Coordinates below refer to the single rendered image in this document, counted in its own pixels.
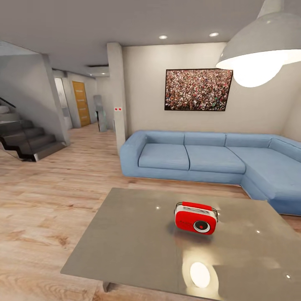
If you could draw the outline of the radio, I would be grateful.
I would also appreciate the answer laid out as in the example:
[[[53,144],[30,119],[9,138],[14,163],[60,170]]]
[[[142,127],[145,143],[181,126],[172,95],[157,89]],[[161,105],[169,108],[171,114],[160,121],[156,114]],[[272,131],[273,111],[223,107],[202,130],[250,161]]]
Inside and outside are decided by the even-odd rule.
[[[183,230],[211,235],[214,233],[218,222],[218,217],[212,210],[207,205],[182,202],[174,210],[175,224]]]

